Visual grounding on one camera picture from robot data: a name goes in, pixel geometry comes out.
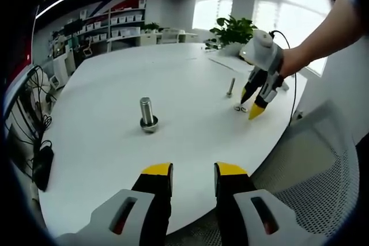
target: potted plant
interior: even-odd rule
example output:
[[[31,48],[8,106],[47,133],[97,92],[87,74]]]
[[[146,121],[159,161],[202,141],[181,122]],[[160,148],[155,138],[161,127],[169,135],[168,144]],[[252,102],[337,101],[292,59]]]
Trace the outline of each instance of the potted plant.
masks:
[[[257,27],[252,20],[241,18],[236,20],[234,17],[218,18],[217,24],[219,28],[212,28],[212,32],[216,38],[209,39],[205,49],[222,49],[224,55],[237,55],[242,45],[248,43],[253,37],[253,30]]]
[[[145,24],[141,30],[144,31],[144,33],[155,33],[159,29],[159,24],[156,22],[151,22],[149,24]]]

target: yellow fingertip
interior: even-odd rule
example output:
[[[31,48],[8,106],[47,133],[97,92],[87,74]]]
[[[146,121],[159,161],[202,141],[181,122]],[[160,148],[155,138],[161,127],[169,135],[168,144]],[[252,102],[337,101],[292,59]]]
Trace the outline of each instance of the yellow fingertip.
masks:
[[[264,108],[261,108],[261,107],[257,106],[256,104],[253,104],[253,106],[251,107],[251,111],[250,111],[250,114],[248,116],[248,119],[253,120],[257,116],[262,114],[264,110],[265,110]]]

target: chair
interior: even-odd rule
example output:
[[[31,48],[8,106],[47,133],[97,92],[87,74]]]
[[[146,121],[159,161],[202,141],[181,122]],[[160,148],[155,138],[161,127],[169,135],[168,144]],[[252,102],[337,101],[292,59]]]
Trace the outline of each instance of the chair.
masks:
[[[178,43],[179,34],[180,34],[180,30],[178,29],[171,29],[171,28],[163,29],[161,33],[160,44]]]
[[[359,193],[355,144],[331,101],[291,125],[251,176],[296,212],[311,233],[329,237],[348,219]]]
[[[85,48],[83,49],[83,54],[85,55],[85,58],[88,58],[88,57],[92,56],[91,40],[92,40],[92,39],[91,39],[90,37],[87,39],[87,41],[88,41],[88,45],[87,45],[87,47],[85,47]]]

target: table surface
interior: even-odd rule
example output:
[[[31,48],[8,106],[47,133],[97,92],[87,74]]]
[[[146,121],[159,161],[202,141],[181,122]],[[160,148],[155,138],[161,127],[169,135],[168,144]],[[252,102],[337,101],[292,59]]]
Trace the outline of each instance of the table surface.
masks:
[[[290,90],[279,91],[249,121],[234,105],[252,67],[204,48],[198,43],[128,48],[87,59],[76,70],[44,136],[52,140],[55,156],[47,191],[39,196],[52,236],[83,228],[95,208],[131,188],[152,164],[174,164],[168,233],[215,207],[214,162],[238,164],[249,175],[260,166],[288,125],[294,79],[287,78]],[[233,77],[234,95],[228,99]],[[298,75],[297,84],[295,107],[306,79]],[[159,119],[154,134],[140,128],[144,96]]]
[[[112,42],[112,41],[116,41],[116,40],[124,40],[124,39],[131,39],[134,37],[142,37],[142,36],[150,36],[150,35],[155,35],[155,36],[161,36],[163,33],[145,33],[145,34],[139,34],[137,36],[118,36],[118,37],[112,37],[110,39],[107,40],[108,43]],[[195,33],[182,33],[182,34],[178,34],[179,36],[184,36],[184,35],[190,35],[190,36],[197,36],[197,34]]]

